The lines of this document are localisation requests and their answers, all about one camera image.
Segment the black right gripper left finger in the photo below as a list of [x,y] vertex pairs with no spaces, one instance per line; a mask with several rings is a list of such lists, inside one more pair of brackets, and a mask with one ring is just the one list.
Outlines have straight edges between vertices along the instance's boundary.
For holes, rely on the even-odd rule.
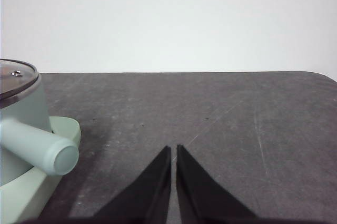
[[165,146],[142,173],[94,214],[95,219],[166,219],[171,193],[171,148]]

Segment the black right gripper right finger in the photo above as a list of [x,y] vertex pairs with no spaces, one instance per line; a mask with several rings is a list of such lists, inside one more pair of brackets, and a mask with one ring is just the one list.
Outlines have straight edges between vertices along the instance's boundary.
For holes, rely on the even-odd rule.
[[220,186],[181,144],[177,146],[176,189],[182,219],[257,219]]

